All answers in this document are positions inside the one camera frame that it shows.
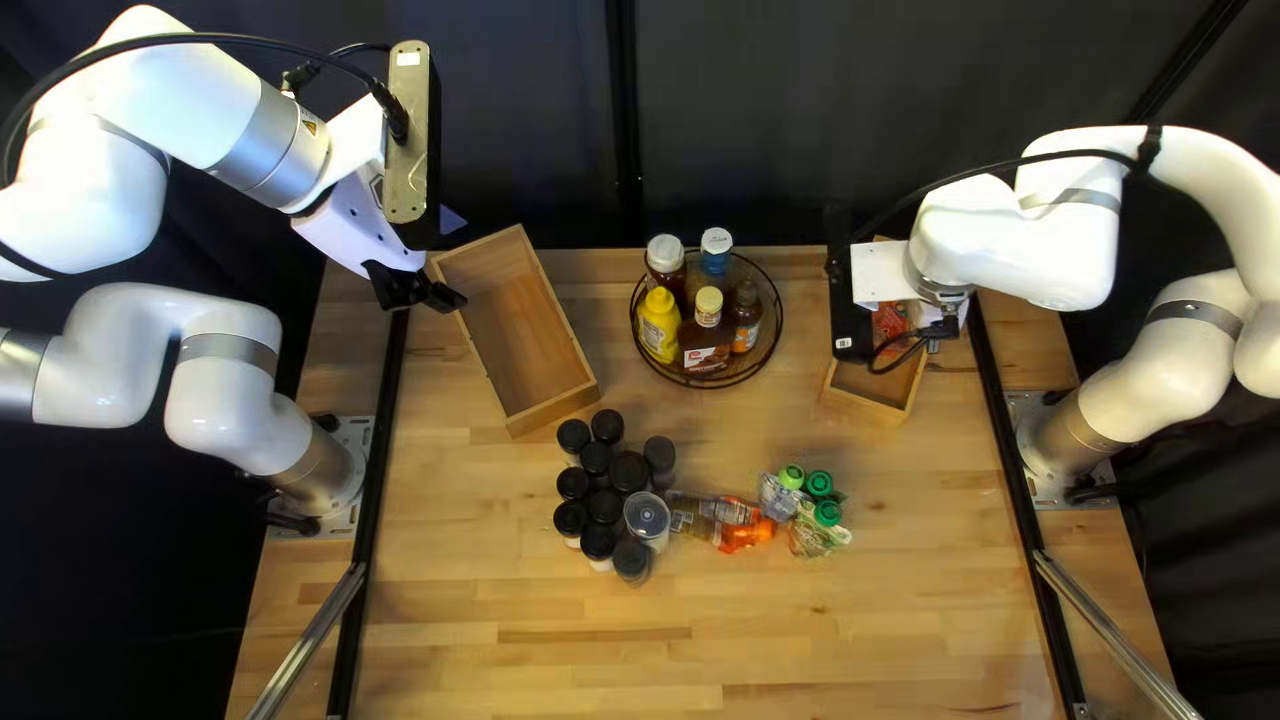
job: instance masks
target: snack package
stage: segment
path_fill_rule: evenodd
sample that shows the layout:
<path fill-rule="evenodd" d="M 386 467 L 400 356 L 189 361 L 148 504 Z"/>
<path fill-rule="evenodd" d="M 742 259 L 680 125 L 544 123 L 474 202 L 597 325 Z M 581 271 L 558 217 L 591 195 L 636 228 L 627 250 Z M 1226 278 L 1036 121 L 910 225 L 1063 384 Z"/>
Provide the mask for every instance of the snack package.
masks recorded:
<path fill-rule="evenodd" d="M 814 516 L 817 505 L 808 497 L 800 501 L 791 520 L 788 536 L 791 555 L 797 557 L 826 557 L 837 547 L 849 544 L 854 534 L 842 525 L 826 525 Z"/>

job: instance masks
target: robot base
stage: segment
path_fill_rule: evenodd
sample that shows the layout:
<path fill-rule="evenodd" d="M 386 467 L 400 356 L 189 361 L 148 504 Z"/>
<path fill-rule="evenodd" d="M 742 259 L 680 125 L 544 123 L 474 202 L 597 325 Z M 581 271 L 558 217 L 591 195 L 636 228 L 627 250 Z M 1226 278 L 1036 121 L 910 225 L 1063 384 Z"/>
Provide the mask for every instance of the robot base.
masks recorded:
<path fill-rule="evenodd" d="M 1015 429 L 1023 423 L 1034 423 L 1052 409 L 1052 405 L 1044 405 L 1042 400 L 1047 393 L 1047 391 L 1041 389 L 1005 392 L 1005 407 L 1009 410 L 1009 419 Z M 1074 487 L 1070 483 L 1064 483 L 1061 478 L 1039 478 L 1025 464 L 1023 474 L 1027 478 L 1027 492 L 1030 493 L 1036 510 L 1110 510 L 1119 507 L 1112 497 L 1098 497 L 1073 505 L 1065 497 L 1066 491 Z M 1100 462 L 1091 474 L 1098 484 L 1116 482 L 1110 460 Z"/>

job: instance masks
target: juice bottle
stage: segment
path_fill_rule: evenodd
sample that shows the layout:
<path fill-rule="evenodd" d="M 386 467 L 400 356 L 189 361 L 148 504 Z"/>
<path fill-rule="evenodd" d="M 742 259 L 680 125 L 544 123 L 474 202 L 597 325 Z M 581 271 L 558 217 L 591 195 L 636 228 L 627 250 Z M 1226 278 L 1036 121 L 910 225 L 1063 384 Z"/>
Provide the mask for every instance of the juice bottle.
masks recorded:
<path fill-rule="evenodd" d="M 713 497 L 680 491 L 667 493 L 671 532 L 710 542 L 724 553 L 760 544 L 773 538 L 777 523 L 760 509 L 730 495 Z"/>
<path fill-rule="evenodd" d="M 680 310 L 676 309 L 676 297 L 671 291 L 663 286 L 650 290 L 636 315 L 636 334 L 645 351 L 663 365 L 675 363 Z"/>

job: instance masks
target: metal rail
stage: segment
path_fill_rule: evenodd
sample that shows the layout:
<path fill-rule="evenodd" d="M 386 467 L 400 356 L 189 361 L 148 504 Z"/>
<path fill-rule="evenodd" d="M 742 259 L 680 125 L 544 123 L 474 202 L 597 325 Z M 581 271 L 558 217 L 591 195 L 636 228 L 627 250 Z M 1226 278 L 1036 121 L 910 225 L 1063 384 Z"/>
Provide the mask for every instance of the metal rail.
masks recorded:
<path fill-rule="evenodd" d="M 1033 551 L 1036 559 L 1036 571 L 1057 592 L 1059 597 L 1080 614 L 1080 618 L 1098 635 L 1107 652 L 1116 660 L 1120 669 L 1129 675 L 1129 679 L 1140 689 L 1165 715 L 1176 720 L 1202 720 L 1199 712 L 1187 702 L 1187 698 L 1178 692 L 1165 678 L 1147 662 L 1142 655 L 1125 638 L 1120 628 L 1111 621 L 1111 618 L 1093 602 L 1089 593 L 1084 592 L 1070 575 L 1066 574 L 1043 551 Z"/>

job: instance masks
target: yellow mustard bottle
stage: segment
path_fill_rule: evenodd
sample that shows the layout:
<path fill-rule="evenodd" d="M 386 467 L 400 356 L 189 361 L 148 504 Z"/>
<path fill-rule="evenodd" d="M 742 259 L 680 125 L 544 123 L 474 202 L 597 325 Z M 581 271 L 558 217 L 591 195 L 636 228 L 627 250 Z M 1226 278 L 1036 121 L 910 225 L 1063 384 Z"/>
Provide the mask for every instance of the yellow mustard bottle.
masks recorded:
<path fill-rule="evenodd" d="M 649 355 L 662 364 L 676 360 L 676 331 L 680 329 L 680 310 L 676 296 L 658 286 L 650 290 L 636 311 L 636 336 Z"/>

